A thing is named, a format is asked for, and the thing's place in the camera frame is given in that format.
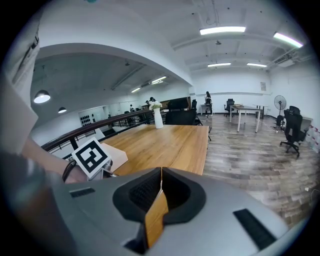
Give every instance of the standing fan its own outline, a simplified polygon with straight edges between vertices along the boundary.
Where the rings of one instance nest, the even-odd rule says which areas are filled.
[[[279,110],[279,115],[276,118],[276,125],[280,126],[281,121],[284,119],[284,117],[281,115],[281,110],[285,109],[285,107],[287,105],[287,101],[286,101],[285,97],[278,95],[274,98],[274,105]]]

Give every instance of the white desk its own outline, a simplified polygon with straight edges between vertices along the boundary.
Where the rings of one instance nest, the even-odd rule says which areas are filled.
[[[300,130],[304,132],[304,130],[307,129],[311,125],[311,122],[313,119],[311,117],[307,117],[303,114],[301,116],[302,116],[302,123],[301,123]]]
[[[200,111],[201,111],[201,116],[202,116],[202,113],[203,112],[206,112],[206,109],[208,108],[209,109],[209,112],[210,112],[210,105],[206,105],[206,104],[201,104],[201,109],[200,109]]]
[[[256,104],[252,104],[252,105],[254,105],[254,106],[256,106],[256,108],[258,108],[259,107],[259,109],[261,109],[261,107],[262,107],[262,119],[264,119],[264,116],[265,116],[265,107],[269,107],[268,105],[256,105]]]
[[[248,113],[256,113],[258,111],[258,120],[256,122],[256,127],[255,127],[255,132],[258,132],[258,127],[259,127],[259,122],[260,122],[260,113],[262,111],[262,109],[258,109],[258,108],[254,108],[252,106],[242,106],[242,107],[238,107],[238,106],[230,106],[230,123],[232,121],[232,111],[233,110],[238,110],[239,111],[239,120],[238,120],[238,130],[237,132],[239,132],[240,130],[240,122],[241,122],[241,114],[244,113],[244,123],[246,123],[246,117],[247,117],[247,112]]]

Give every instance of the railing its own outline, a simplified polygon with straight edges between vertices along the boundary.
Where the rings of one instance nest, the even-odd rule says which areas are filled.
[[[126,124],[125,126],[128,126],[127,128],[125,128],[121,131],[115,132],[105,138],[102,138],[105,140],[105,139],[112,137],[120,132],[124,132],[132,127],[135,127],[135,126],[138,126],[141,124],[150,124],[150,122],[152,122],[152,118],[153,118],[152,112],[153,111],[146,109],[146,110],[139,110],[139,111],[135,111],[135,112],[131,112],[131,113],[113,116],[108,119],[101,120],[101,121],[92,123],[90,125],[86,125],[86,126],[78,128],[78,129],[72,130],[72,131],[70,131],[60,137],[57,137],[57,138],[49,141],[48,143],[44,144],[42,146],[42,148],[45,151],[51,151],[54,149],[59,150],[65,146],[71,144],[73,149],[75,150],[78,148],[76,140],[84,138],[86,136],[85,134],[87,134],[89,132],[93,132],[95,129],[98,129],[100,127],[107,126],[107,125],[114,125],[114,124],[116,124],[116,125],[119,124],[119,126],[120,125],[124,126],[124,124]],[[132,120],[133,117],[139,117],[139,120],[133,121]]]

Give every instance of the person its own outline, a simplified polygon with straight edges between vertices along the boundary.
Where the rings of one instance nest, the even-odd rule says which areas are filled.
[[[2,111],[0,114],[1,122],[5,124],[0,130],[0,150],[31,159],[46,172],[53,171],[62,176],[69,162],[45,151],[30,136],[38,119],[31,108],[30,88],[40,50],[38,27],[41,16],[39,12],[30,18],[12,44],[0,70],[0,109],[10,110],[10,113]],[[17,117],[14,121],[11,114]],[[86,174],[75,166],[66,183],[85,181]]]
[[[205,99],[205,104],[210,105],[210,116],[212,117],[212,99],[208,91],[206,92],[204,99]],[[205,116],[208,117],[207,109],[205,109]]]
[[[149,109],[149,107],[150,107],[149,100],[146,100],[145,103],[146,103],[146,106],[143,106],[143,109],[144,109],[144,110],[145,110],[145,109]]]

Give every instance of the black handrail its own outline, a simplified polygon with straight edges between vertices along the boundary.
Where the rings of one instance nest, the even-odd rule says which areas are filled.
[[[134,128],[134,127],[137,127],[137,126],[140,126],[140,125],[143,125],[143,124],[147,124],[148,122],[149,122],[149,120],[145,120],[143,122],[139,122],[139,123],[137,123],[135,125],[129,126],[129,127],[125,128],[125,129],[119,130],[119,131],[114,132],[114,133],[112,133],[112,134],[110,134],[108,136],[105,136],[105,137],[103,137],[101,139],[98,139],[98,142],[103,142],[106,139],[109,139],[109,138],[111,138],[111,137],[113,137],[115,135],[118,135],[118,134],[123,133],[123,132],[125,132],[127,130],[130,130],[131,128]],[[65,157],[63,157],[63,159],[67,159],[69,157],[71,157],[71,154],[66,155]]]
[[[58,147],[62,143],[70,141],[73,148],[76,149],[76,148],[78,148],[78,145],[75,141],[75,138],[82,135],[82,134],[88,133],[92,130],[95,130],[95,129],[103,127],[103,126],[111,125],[114,122],[118,122],[118,121],[125,120],[128,118],[136,117],[136,116],[143,116],[143,119],[147,120],[146,123],[149,124],[150,122],[149,122],[149,118],[148,118],[147,114],[151,114],[152,112],[153,111],[146,109],[146,110],[139,110],[139,111],[135,111],[135,112],[131,112],[131,113],[113,116],[108,119],[101,120],[101,121],[92,123],[90,125],[86,125],[86,126],[78,128],[78,129],[72,130],[64,135],[61,135],[61,136],[49,141],[48,143],[42,145],[41,147],[45,151],[50,151],[50,150]]]
[[[89,131],[87,133],[84,133],[84,134],[81,134],[79,136],[76,137],[76,140],[79,141],[85,137],[88,137],[88,136],[91,136],[93,134],[96,134],[96,131],[95,130],[92,130],[92,131]],[[62,144],[59,144],[58,146],[54,147],[53,149],[50,149],[48,152],[53,154],[54,152],[57,152],[58,150],[62,150],[64,147],[70,145],[71,142],[68,140]]]

